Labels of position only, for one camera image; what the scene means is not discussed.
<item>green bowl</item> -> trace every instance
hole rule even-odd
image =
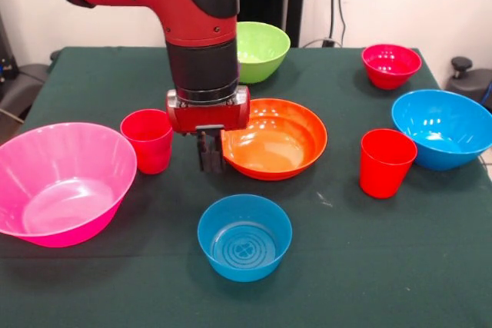
[[[270,77],[285,58],[291,40],[279,28],[260,22],[238,22],[239,81],[255,84]]]

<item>bowl rim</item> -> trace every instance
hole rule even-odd
[[[297,106],[299,108],[302,108],[302,109],[308,111],[310,114],[312,114],[312,116],[314,117],[314,119],[324,129],[323,130],[323,132],[324,132],[324,135],[323,135],[323,144],[321,145],[321,149],[320,149],[319,153],[317,153],[311,160],[309,160],[308,162],[300,165],[299,167],[294,168],[294,169],[291,169],[289,171],[258,171],[258,170],[255,170],[255,169],[250,169],[250,168],[245,167],[244,165],[238,163],[237,161],[232,160],[224,152],[224,157],[225,157],[225,159],[227,161],[230,161],[233,165],[239,166],[239,168],[244,168],[245,170],[250,171],[250,172],[253,172],[253,173],[262,173],[262,174],[287,174],[287,173],[291,173],[291,172],[294,172],[294,171],[304,171],[305,169],[307,169],[308,167],[310,167],[314,162],[316,162],[320,158],[320,156],[324,153],[324,151],[326,150],[326,147],[328,145],[328,130],[327,130],[326,126],[324,125],[323,121],[321,120],[321,118],[319,118],[311,109],[306,108],[304,105],[301,105],[301,104],[298,104],[298,103],[294,103],[293,101],[285,100],[285,99],[278,99],[278,98],[259,98],[259,99],[252,99],[251,100],[251,104],[253,103],[253,101],[257,101],[257,102],[262,102],[262,101],[275,101],[275,102],[281,102],[281,103],[288,103],[288,104]],[[227,135],[227,132],[222,131],[222,143],[223,144],[226,141],[226,138],[225,138],[226,135]]]
[[[401,103],[401,100],[402,99],[405,99],[407,96],[411,96],[413,94],[422,94],[422,93],[425,93],[426,94],[426,93],[429,93],[429,92],[438,93],[438,94],[445,94],[447,96],[454,96],[454,97],[457,97],[457,98],[461,98],[461,99],[463,99],[465,101],[468,101],[469,103],[471,103],[472,105],[474,105],[476,108],[479,108],[484,113],[487,113],[490,116],[490,119],[491,119],[491,122],[492,122],[492,114],[485,107],[483,107],[482,105],[478,104],[476,101],[471,100],[470,98],[467,98],[466,96],[463,96],[463,95],[460,95],[460,94],[456,94],[456,93],[451,92],[451,91],[445,91],[445,90],[441,90],[441,89],[438,89],[438,88],[435,88],[435,89],[434,88],[424,88],[424,89],[421,89],[421,90],[409,91],[409,92],[401,95],[397,100],[394,101],[393,106],[391,107],[391,118],[393,120],[394,125],[397,127],[397,129],[401,133],[406,134],[410,138],[411,138],[411,136],[408,135],[407,132],[402,129],[402,127],[397,123],[397,120],[395,119],[395,114],[394,114],[395,107],[398,104],[400,104]],[[436,149],[436,148],[430,147],[430,146],[428,146],[426,144],[422,144],[421,142],[418,142],[418,141],[415,141],[415,144],[416,145],[423,146],[423,147],[425,147],[427,149],[430,149],[432,151],[436,151],[436,152],[439,152],[439,153],[454,154],[454,155],[480,154],[481,152],[485,151],[490,146],[492,146],[491,144],[488,144],[487,146],[485,146],[483,148],[480,148],[480,149],[477,149],[477,150],[473,150],[473,151],[462,151],[460,153],[457,153],[457,152],[454,152],[454,151],[446,151],[446,150],[442,150],[442,149]]]
[[[389,47],[392,47],[392,48],[402,48],[402,49],[405,49],[405,50],[409,51],[411,54],[417,56],[418,61],[419,61],[419,64],[418,64],[418,66],[416,68],[410,70],[409,72],[404,72],[404,73],[388,72],[388,71],[381,72],[379,69],[376,69],[372,65],[370,65],[369,62],[367,61],[366,57],[364,56],[364,53],[367,50],[370,50],[370,49],[375,48],[375,47],[378,47],[378,46],[389,46]],[[411,48],[407,48],[406,46],[398,45],[398,44],[384,44],[384,43],[382,43],[382,44],[369,45],[369,46],[367,46],[366,48],[364,48],[362,50],[361,57],[362,57],[362,61],[363,61],[364,65],[367,68],[371,69],[372,71],[384,73],[385,75],[390,75],[390,76],[395,76],[395,77],[406,76],[406,75],[413,75],[414,73],[417,73],[419,69],[422,68],[422,64],[423,64],[422,58],[420,57],[420,55],[416,51],[412,50]]]
[[[91,219],[88,219],[88,220],[84,221],[83,223],[77,224],[77,225],[72,226],[72,227],[64,228],[62,230],[57,230],[56,232],[44,232],[44,233],[30,234],[30,233],[11,232],[11,231],[3,230],[2,228],[0,228],[0,233],[7,234],[9,236],[18,237],[18,238],[50,237],[50,236],[56,236],[59,234],[63,234],[63,233],[69,232],[71,230],[75,230],[77,228],[83,227],[86,224],[91,223],[93,220],[98,219],[101,215],[107,213],[108,211],[110,211],[110,209],[112,209],[113,207],[118,205],[123,200],[125,195],[128,193],[128,190],[130,190],[130,187],[132,186],[133,182],[135,181],[135,177],[137,175],[137,154],[135,153],[135,150],[133,149],[131,144],[128,142],[128,140],[122,134],[120,134],[118,131],[116,131],[113,128],[110,128],[108,126],[104,126],[103,124],[84,122],[84,121],[74,121],[74,122],[59,122],[59,123],[47,124],[44,126],[32,128],[29,131],[23,132],[19,136],[15,136],[11,140],[5,142],[3,145],[0,145],[0,153],[3,150],[5,150],[6,147],[13,144],[13,142],[20,141],[22,139],[25,139],[26,137],[32,136],[33,134],[37,134],[37,133],[39,133],[39,131],[48,130],[48,129],[51,129],[54,127],[69,127],[69,126],[92,126],[92,127],[97,127],[98,129],[102,129],[102,130],[107,131],[107,132],[111,132],[111,134],[115,134],[115,135],[119,136],[121,138],[121,142],[123,142],[123,145],[126,145],[127,148],[131,149],[130,150],[130,152],[132,153],[131,167],[132,167],[132,171],[133,171],[133,175],[131,176],[131,181],[128,182],[128,185],[126,186],[125,190],[122,191],[121,194],[116,199],[113,200],[111,206],[108,206],[105,210],[100,212],[99,215],[97,215]]]
[[[291,48],[291,38],[289,38],[289,35],[287,35],[287,33],[279,27],[276,27],[276,26],[270,25],[269,23],[264,23],[264,22],[241,21],[241,22],[238,22],[238,28],[239,28],[240,24],[241,25],[262,25],[262,26],[266,26],[269,28],[274,28],[275,30],[280,31],[281,34],[284,36],[284,38],[288,42],[286,49],[282,53],[280,53],[279,56],[273,57],[273,58],[270,58],[270,59],[267,59],[264,61],[241,61],[238,57],[238,62],[241,63],[242,65],[262,65],[264,63],[270,63],[271,61],[276,61],[276,60],[284,57],[287,54],[287,52],[289,51],[289,49]]]
[[[248,271],[251,271],[251,270],[261,270],[261,269],[264,269],[264,268],[267,268],[267,267],[270,267],[272,264],[275,264],[277,263],[279,260],[282,259],[282,257],[284,257],[284,255],[287,253],[287,251],[289,250],[290,246],[291,246],[291,242],[292,242],[292,234],[293,234],[293,231],[292,231],[292,222],[291,222],[291,219],[289,218],[287,212],[280,206],[278,205],[276,202],[268,199],[267,197],[263,197],[263,196],[260,196],[260,195],[255,195],[255,194],[234,194],[234,195],[229,195],[229,196],[225,196],[225,197],[221,197],[220,199],[214,201],[214,203],[212,203],[211,205],[209,205],[207,207],[207,209],[203,212],[203,214],[201,215],[200,217],[200,220],[198,221],[198,226],[197,226],[197,238],[198,238],[198,243],[200,244],[200,248],[201,250],[204,252],[205,256],[207,258],[209,258],[210,260],[213,260],[215,263],[217,264],[220,264],[222,266],[226,266],[226,264],[223,264],[221,262],[219,262],[217,259],[215,259],[211,254],[210,252],[204,247],[204,244],[202,242],[202,237],[200,237],[200,229],[201,229],[201,225],[202,225],[202,221],[204,219],[204,216],[205,214],[207,214],[209,211],[211,211],[211,209],[221,203],[222,201],[224,200],[228,200],[228,199],[234,199],[235,197],[249,197],[249,198],[252,198],[252,199],[255,199],[255,200],[266,200],[267,203],[269,203],[269,205],[273,205],[274,207],[276,207],[278,210],[281,211],[282,215],[285,217],[285,219],[287,220],[287,225],[288,225],[288,228],[289,228],[289,239],[288,239],[288,242],[287,242],[287,246],[285,247],[285,249],[280,253],[278,254],[278,256],[276,256],[270,263],[268,264],[265,264],[265,265],[262,265],[261,267],[257,267],[257,268],[251,268],[251,269],[241,269],[241,268],[237,268],[237,267],[231,267],[229,265],[227,265],[227,268],[228,269],[231,269],[231,270],[236,270],[236,271],[240,271],[240,272],[248,272]]]

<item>white wall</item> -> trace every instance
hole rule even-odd
[[[390,42],[419,48],[443,83],[455,55],[492,68],[492,0],[342,0],[344,45]],[[340,38],[341,23],[337,20]],[[305,0],[301,43],[328,36],[330,0]]]
[[[77,7],[65,0],[0,0],[19,64],[48,62],[67,45],[164,45],[161,25],[146,8]]]
[[[343,0],[346,46],[393,42],[418,47],[436,79],[449,60],[467,55],[492,68],[492,0]],[[328,34],[329,0],[305,0],[301,42]],[[65,0],[0,0],[20,64],[47,62],[66,45],[163,45],[161,26],[145,8],[88,10]],[[341,30],[337,24],[337,34]]]

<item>dark green table cover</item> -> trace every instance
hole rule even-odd
[[[118,129],[131,111],[163,108],[171,88],[165,53],[65,49],[24,130],[60,121]],[[396,197],[364,195],[357,185],[362,134],[391,127],[396,97],[436,83],[425,65],[401,89],[377,90],[360,53],[293,49],[274,76],[251,87],[254,98],[296,101],[326,124],[327,150],[298,177],[268,183],[233,170],[200,173],[194,138],[177,135],[169,169],[139,174],[113,222],[89,242],[56,250],[0,236],[0,324],[492,326],[486,172],[478,161],[443,173],[414,166]],[[201,213],[237,193],[278,202],[294,229],[279,269],[256,283],[218,276],[197,242]]]

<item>red bowl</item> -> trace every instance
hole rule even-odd
[[[374,86],[384,90],[399,88],[422,66],[422,59],[415,51],[389,44],[365,48],[362,61]]]
[[[248,127],[223,131],[225,159],[257,180],[281,181],[310,167],[327,146],[327,131],[309,109],[291,101],[251,101]]]

